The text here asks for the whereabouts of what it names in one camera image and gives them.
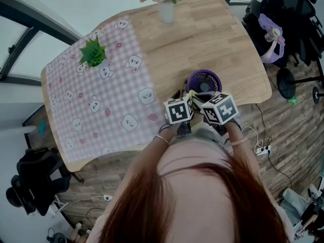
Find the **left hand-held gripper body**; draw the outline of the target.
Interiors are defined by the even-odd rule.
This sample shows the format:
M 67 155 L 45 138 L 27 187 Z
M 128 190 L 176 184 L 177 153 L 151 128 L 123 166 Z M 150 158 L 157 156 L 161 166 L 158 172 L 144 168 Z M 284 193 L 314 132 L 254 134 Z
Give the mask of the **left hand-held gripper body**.
M 169 123 L 172 125 L 180 124 L 177 135 L 182 136 L 190 134 L 190 121 L 194 115 L 191 99 L 187 96 L 171 99 L 164 102 L 164 106 L 166 108 Z

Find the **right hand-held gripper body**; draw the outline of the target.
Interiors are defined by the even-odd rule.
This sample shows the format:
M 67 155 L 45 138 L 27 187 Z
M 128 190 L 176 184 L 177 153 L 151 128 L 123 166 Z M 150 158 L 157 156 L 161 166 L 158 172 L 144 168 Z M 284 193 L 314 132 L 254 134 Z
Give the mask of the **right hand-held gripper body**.
M 225 135 L 225 124 L 233 120 L 239 111 L 231 95 L 215 92 L 209 101 L 202 104 L 200 113 L 204 115 L 204 122 L 219 135 Z

